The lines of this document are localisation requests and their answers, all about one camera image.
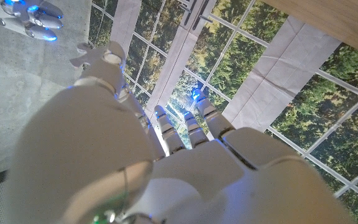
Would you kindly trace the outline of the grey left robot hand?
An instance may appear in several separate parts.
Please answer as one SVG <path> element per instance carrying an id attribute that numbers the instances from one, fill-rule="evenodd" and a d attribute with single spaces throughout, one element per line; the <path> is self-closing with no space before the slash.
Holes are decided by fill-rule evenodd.
<path id="1" fill-rule="evenodd" d="M 114 41 L 80 44 L 87 65 L 34 114 L 6 180 L 9 223 L 352 223 L 320 174 L 288 146 L 235 128 L 200 91 L 192 96 L 213 135 L 190 114 L 187 149 L 161 107 L 164 152 L 124 85 Z"/>

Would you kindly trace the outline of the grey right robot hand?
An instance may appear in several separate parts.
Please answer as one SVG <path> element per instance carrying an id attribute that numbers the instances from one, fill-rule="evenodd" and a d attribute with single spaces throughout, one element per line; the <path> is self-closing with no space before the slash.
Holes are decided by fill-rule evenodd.
<path id="1" fill-rule="evenodd" d="M 56 41 L 62 18 L 62 10 L 45 0 L 0 0 L 0 26 L 32 39 Z"/>

